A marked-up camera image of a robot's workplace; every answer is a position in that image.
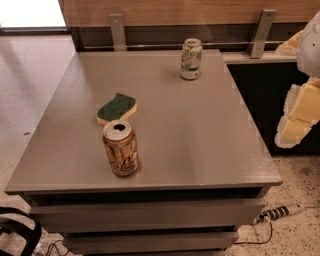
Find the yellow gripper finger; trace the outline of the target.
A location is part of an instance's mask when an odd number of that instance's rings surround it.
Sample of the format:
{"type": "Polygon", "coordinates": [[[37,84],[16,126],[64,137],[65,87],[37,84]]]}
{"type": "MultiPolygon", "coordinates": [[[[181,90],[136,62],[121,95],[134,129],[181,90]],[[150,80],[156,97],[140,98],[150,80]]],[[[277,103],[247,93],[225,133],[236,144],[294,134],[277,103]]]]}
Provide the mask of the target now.
{"type": "Polygon", "coordinates": [[[280,148],[298,145],[320,121],[320,79],[310,79],[289,89],[280,118],[275,144],[280,148]]]}
{"type": "Polygon", "coordinates": [[[299,31],[290,37],[287,41],[279,45],[275,51],[276,54],[281,56],[296,56],[298,52],[299,40],[303,31],[299,31]]]}

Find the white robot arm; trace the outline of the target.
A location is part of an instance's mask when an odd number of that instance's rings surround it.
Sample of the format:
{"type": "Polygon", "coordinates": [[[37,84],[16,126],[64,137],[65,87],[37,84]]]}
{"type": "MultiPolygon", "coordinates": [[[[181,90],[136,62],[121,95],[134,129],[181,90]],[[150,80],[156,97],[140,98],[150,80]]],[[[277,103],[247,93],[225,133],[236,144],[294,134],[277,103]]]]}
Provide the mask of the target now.
{"type": "Polygon", "coordinates": [[[289,89],[274,139],[280,148],[293,148],[320,121],[320,11],[276,53],[296,56],[298,70],[309,77],[289,89]]]}

